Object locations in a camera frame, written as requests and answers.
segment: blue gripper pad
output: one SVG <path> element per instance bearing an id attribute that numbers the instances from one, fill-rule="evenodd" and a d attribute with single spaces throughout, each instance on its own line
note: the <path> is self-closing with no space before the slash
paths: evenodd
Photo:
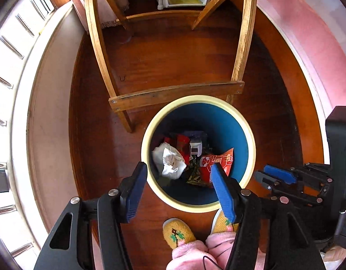
<path id="1" fill-rule="evenodd" d="M 147 165 L 138 162 L 130 177 L 124 178 L 119 185 L 120 207 L 119 222 L 129 223 L 136 216 L 144 185 L 147 181 Z"/>
<path id="2" fill-rule="evenodd" d="M 219 167 L 216 164 L 211 166 L 210 179 L 217 193 L 224 215 L 231 223 L 233 223 L 236 220 L 234 200 L 229 192 L 225 180 L 223 179 L 223 176 L 219 172 Z"/>
<path id="3" fill-rule="evenodd" d="M 297 179 L 290 172 L 283 169 L 278 169 L 274 166 L 266 165 L 263 171 L 272 177 L 276 177 L 284 181 L 287 185 L 295 184 L 297 182 Z"/>

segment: red chip bag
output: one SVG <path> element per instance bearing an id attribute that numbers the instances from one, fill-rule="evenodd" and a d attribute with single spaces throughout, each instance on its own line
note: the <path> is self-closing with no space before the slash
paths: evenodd
<path id="1" fill-rule="evenodd" d="M 173 147 L 176 146 L 175 139 L 173 139 L 173 138 L 164 137 L 163 142 L 168 143 L 170 146 L 173 146 Z"/>
<path id="2" fill-rule="evenodd" d="M 189 152 L 189 143 L 190 139 L 187 136 L 178 134 L 177 135 L 177 146 L 176 149 L 179 151 L 179 153 L 183 156 L 184 162 L 186 165 L 189 164 L 189 158 L 191 156 Z"/>
<path id="3" fill-rule="evenodd" d="M 215 163 L 215 162 L 219 162 L 226 175 L 229 176 L 229 173 L 231 171 L 231 166 L 233 164 L 233 148 L 231 148 L 230 150 L 228 150 L 227 152 L 225 152 L 222 155 L 204 155 L 201 157 L 200 161 L 199 161 L 199 171 L 201 174 L 201 179 L 202 181 L 204 181 L 205 183 L 209 184 L 211 183 L 210 180 L 210 170 L 211 170 L 211 166 Z"/>

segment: yellow knitted slipper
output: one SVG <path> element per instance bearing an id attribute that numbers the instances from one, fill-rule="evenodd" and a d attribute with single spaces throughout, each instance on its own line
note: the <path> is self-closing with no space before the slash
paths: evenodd
<path id="1" fill-rule="evenodd" d="M 219 209 L 214 216 L 212 230 L 210 234 L 218 233 L 218 232 L 236 232 L 238 229 L 237 224 L 232 224 L 229 220 L 224 216 L 222 209 Z"/>
<path id="2" fill-rule="evenodd" d="M 197 240 L 189 226 L 178 218 L 163 223 L 163 236 L 172 249 Z"/>

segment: black wire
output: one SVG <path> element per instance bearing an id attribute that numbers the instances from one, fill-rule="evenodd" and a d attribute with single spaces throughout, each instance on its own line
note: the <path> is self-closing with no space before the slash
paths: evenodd
<path id="1" fill-rule="evenodd" d="M 205 267 L 205 263 L 204 263 L 204 258 L 207 258 L 209 261 L 211 261 L 219 270 L 223 270 L 221 267 L 219 267 L 218 265 L 217 265 L 217 263 L 216 262 L 214 262 L 210 257 L 208 257 L 208 256 L 203 256 L 203 267 L 204 267 L 204 270 L 207 270 L 206 269 L 206 267 Z"/>

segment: metal bolt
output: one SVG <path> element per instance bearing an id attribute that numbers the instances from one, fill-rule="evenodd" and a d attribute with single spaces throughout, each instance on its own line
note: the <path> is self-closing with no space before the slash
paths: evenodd
<path id="1" fill-rule="evenodd" d="M 111 189 L 111 190 L 109 190 L 108 195 L 116 196 L 116 195 L 118 195 L 118 193 L 119 193 L 119 191 L 117 189 Z"/>
<path id="2" fill-rule="evenodd" d="M 285 196 L 282 196 L 279 198 L 279 201 L 281 201 L 283 204 L 288 204 L 289 199 Z"/>
<path id="3" fill-rule="evenodd" d="M 80 198 L 79 198 L 79 197 L 73 197 L 73 198 L 70 200 L 70 203 L 71 203 L 71 204 L 77 204 L 79 201 L 80 201 Z"/>
<path id="4" fill-rule="evenodd" d="M 241 194 L 243 196 L 249 196 L 251 194 L 251 191 L 248 189 L 241 189 Z"/>

